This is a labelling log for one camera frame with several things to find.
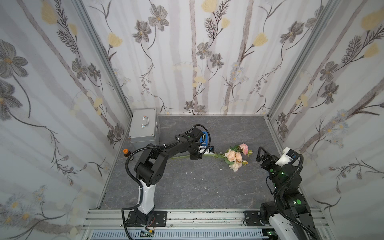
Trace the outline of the pink artificial flower bouquet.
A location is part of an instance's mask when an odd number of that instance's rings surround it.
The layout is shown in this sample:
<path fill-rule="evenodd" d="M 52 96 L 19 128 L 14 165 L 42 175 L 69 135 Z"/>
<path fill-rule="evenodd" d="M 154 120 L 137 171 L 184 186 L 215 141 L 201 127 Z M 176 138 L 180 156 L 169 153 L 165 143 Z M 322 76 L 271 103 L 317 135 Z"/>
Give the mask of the pink artificial flower bouquet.
<path fill-rule="evenodd" d="M 249 146 L 245 143 L 230 147 L 225 153 L 214 153 L 213 155 L 204 154 L 218 160 L 224 161 L 233 172 L 248 164 L 247 158 L 253 154 Z"/>

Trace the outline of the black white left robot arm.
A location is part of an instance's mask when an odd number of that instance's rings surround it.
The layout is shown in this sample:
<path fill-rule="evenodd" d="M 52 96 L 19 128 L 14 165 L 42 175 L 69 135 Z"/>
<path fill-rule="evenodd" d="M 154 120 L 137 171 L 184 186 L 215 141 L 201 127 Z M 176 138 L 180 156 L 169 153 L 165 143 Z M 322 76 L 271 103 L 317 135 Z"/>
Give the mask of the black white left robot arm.
<path fill-rule="evenodd" d="M 139 199 L 133 210 L 136 223 L 149 225 L 155 219 L 155 189 L 163 177 L 167 162 L 179 153 L 190 153 L 191 160 L 201 160 L 211 145 L 211 135 L 201 124 L 175 136 L 175 140 L 163 145 L 148 144 L 132 152 L 126 159 L 125 170 L 139 186 Z"/>

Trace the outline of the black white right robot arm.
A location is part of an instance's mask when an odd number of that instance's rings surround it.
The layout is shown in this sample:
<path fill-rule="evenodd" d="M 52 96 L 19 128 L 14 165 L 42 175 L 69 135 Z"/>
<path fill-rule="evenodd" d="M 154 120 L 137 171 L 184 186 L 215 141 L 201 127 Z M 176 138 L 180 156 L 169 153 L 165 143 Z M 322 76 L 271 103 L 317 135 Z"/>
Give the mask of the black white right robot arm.
<path fill-rule="evenodd" d="M 272 227 L 280 240 L 319 240 L 311 208 L 299 191 L 302 182 L 304 156 L 285 148 L 281 157 L 259 147 L 256 158 L 262 169 L 268 172 L 267 181 L 273 183 L 270 190 L 274 200 L 261 204 L 258 211 L 245 211 L 247 227 Z"/>

